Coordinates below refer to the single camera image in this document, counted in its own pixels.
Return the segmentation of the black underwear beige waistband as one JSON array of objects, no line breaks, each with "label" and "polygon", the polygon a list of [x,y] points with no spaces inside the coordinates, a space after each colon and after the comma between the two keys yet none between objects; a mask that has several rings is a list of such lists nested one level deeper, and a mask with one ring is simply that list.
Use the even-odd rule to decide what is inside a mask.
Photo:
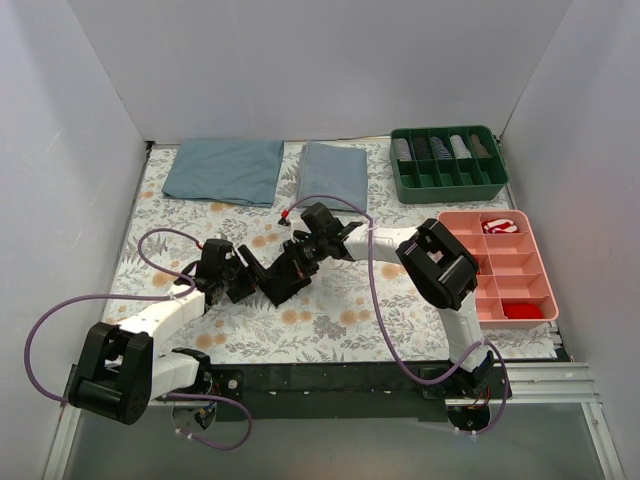
[{"label": "black underwear beige waistband", "polygon": [[311,277],[306,280],[286,280],[280,273],[282,260],[283,252],[274,263],[267,268],[272,280],[266,285],[260,285],[261,291],[275,306],[283,304],[311,282]]}]

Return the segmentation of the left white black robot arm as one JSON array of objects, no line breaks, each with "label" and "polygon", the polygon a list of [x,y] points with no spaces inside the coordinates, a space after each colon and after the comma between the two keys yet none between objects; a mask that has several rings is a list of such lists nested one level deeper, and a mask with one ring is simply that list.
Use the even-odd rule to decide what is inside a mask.
[{"label": "left white black robot arm", "polygon": [[193,349],[166,355],[158,349],[224,295],[239,300],[254,293],[255,280],[233,244],[221,239],[207,240],[200,260],[183,274],[194,283],[172,286],[167,300],[117,324],[99,322],[89,329],[69,382],[71,405],[131,425],[151,400],[174,392],[193,400],[240,398],[241,373],[225,378],[208,355]]}]

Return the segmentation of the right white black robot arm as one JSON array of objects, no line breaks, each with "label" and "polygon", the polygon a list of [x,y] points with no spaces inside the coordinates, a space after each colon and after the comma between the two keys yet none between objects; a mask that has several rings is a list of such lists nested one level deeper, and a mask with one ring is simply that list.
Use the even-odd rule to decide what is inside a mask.
[{"label": "right white black robot arm", "polygon": [[[452,380],[464,397],[475,397],[489,384],[494,355],[485,344],[476,310],[479,264],[462,243],[436,219],[417,227],[382,228],[364,222],[343,224],[322,203],[301,214],[306,228],[291,229],[283,253],[302,279],[327,258],[367,263],[369,288],[377,323],[387,348],[401,370],[415,383],[433,386]],[[382,318],[375,285],[376,262],[404,268],[422,298],[439,313],[449,346],[450,367],[432,379],[409,370],[397,353]]]}]

